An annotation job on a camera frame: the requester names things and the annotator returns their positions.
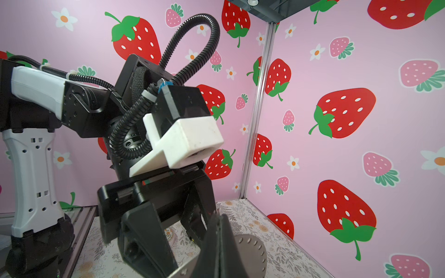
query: orange flower center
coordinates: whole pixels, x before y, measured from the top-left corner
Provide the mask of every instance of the orange flower center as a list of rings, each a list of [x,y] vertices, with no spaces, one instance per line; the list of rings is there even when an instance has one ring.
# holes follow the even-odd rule
[[[436,163],[439,166],[445,166],[445,157],[438,157],[434,159],[434,163]]]

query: wall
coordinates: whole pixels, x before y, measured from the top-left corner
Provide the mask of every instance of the wall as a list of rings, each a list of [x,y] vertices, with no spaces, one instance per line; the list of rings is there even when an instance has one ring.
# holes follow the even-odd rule
[[[80,74],[94,75],[114,84],[125,62],[121,55],[126,57],[129,54],[121,45],[126,46],[127,51],[134,49],[136,52],[140,51],[137,48],[141,47],[141,56],[158,63],[161,53],[181,22],[197,13],[213,15],[221,28],[221,39],[217,48],[219,57],[214,56],[186,85],[207,85],[215,89],[213,92],[220,91],[220,103],[215,105],[221,105],[221,100],[225,98],[225,111],[218,109],[221,117],[215,115],[225,139],[222,149],[227,150],[220,151],[220,155],[230,156],[234,150],[236,152],[231,158],[227,158],[228,166],[224,167],[225,171],[221,174],[223,176],[224,172],[228,172],[230,175],[214,180],[213,186],[217,201],[235,199],[238,198],[239,191],[236,192],[234,187],[241,181],[248,136],[248,133],[243,133],[242,130],[250,122],[255,93],[255,84],[251,82],[252,75],[247,76],[246,73],[252,71],[250,61],[261,56],[264,41],[259,33],[265,33],[266,23],[256,17],[249,17],[247,12],[239,11],[234,6],[229,7],[227,3],[223,0],[182,0],[177,2],[181,6],[179,8],[178,5],[175,7],[174,1],[6,1],[2,3],[0,10],[0,25],[4,27],[0,30],[0,55],[5,58],[6,52],[9,52],[26,55],[37,61],[46,59],[55,68],[76,70]],[[134,40],[128,41],[119,27],[112,32],[118,22],[110,16],[105,16],[105,12],[117,20],[126,16],[140,17],[139,21],[137,18],[127,18],[122,24],[126,34],[131,36],[132,26],[125,24],[137,23]],[[229,26],[232,26],[238,18],[240,22],[241,19],[244,20],[243,28],[239,26],[238,29],[227,33],[229,29],[225,30],[224,26],[227,28],[228,21]],[[144,32],[145,27],[149,30],[148,33]],[[139,35],[140,44],[132,45],[134,42],[139,43]],[[175,73],[182,69],[204,48],[209,35],[207,26],[190,30],[179,43],[166,68],[167,71]],[[150,46],[149,40],[153,42],[153,46]],[[204,93],[210,103],[211,95],[208,91]],[[62,127],[56,131],[54,150],[57,196],[60,201],[66,202],[66,205],[72,205],[72,201],[74,205],[79,206],[95,205],[96,191],[101,186],[117,180],[97,138],[80,139],[75,132]],[[15,193],[12,163],[3,141],[0,141],[0,152],[0,212],[13,212]],[[75,200],[74,196],[70,195],[71,192],[75,193]]]
[[[247,198],[334,277],[444,277],[443,1],[337,2],[278,27]]]

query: strawberry stem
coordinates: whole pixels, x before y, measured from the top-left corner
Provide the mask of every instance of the strawberry stem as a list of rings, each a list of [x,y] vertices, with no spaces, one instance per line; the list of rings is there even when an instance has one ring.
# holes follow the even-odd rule
[[[315,128],[316,126],[318,126],[318,124],[316,124],[313,128],[311,128],[311,130],[309,130],[309,135],[312,134],[312,130],[314,130],[314,128]]]
[[[357,249],[356,260],[359,261],[359,260],[361,260],[359,245],[357,244],[357,240],[354,240],[354,242],[356,243],[356,249]]]
[[[112,14],[109,13],[109,12],[105,12],[105,15],[114,18],[114,19],[117,20],[119,23],[122,23],[121,21],[119,21],[119,19],[117,19],[114,15],[112,15]]]
[[[317,15],[318,15],[319,10],[317,11],[317,13],[315,14],[315,18],[314,18],[314,24],[317,24]]]

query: green strawberry leaf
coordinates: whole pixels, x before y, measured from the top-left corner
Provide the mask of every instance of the green strawberry leaf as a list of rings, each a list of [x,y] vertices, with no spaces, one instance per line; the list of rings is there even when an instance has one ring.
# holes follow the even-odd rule
[[[443,8],[445,8],[445,0],[432,0],[425,11],[425,21]]]
[[[332,129],[329,127],[329,125],[318,125],[318,130],[321,134],[332,138]]]
[[[372,238],[372,234],[375,231],[375,227],[372,226],[358,226],[355,228],[355,240],[358,240],[360,242],[368,242]]]

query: pink strawberry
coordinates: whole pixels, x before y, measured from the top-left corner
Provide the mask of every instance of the pink strawberry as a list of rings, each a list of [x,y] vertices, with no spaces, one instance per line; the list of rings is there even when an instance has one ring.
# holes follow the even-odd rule
[[[370,177],[375,177],[376,184],[396,186],[400,182],[399,173],[392,169],[392,163],[386,157],[377,153],[363,155],[363,170]]]
[[[215,53],[213,53],[212,57],[210,58],[210,63],[212,64],[212,69],[214,71],[219,72],[221,70],[223,67],[221,65],[221,61],[221,55],[215,50]]]
[[[354,50],[354,43],[350,42],[348,37],[335,38],[332,40],[329,50],[331,51],[331,57],[338,59],[345,59],[347,56],[351,55]]]
[[[278,195],[283,195],[289,189],[289,178],[281,177],[277,180],[275,191]]]
[[[174,4],[171,5],[166,12],[166,24],[168,27],[173,28],[181,24],[181,17],[184,16],[181,10],[181,5]]]
[[[241,110],[244,107],[246,107],[247,100],[249,98],[246,94],[242,94],[238,99],[236,100],[236,110]]]
[[[392,265],[385,264],[385,273],[390,278],[430,278],[431,268],[422,258],[408,254],[394,254],[390,257]]]
[[[291,132],[294,129],[295,116],[291,110],[287,110],[283,117],[284,130]]]
[[[411,60],[400,67],[400,81],[404,87],[415,87],[415,91],[431,92],[441,89],[445,84],[445,70],[432,60]]]

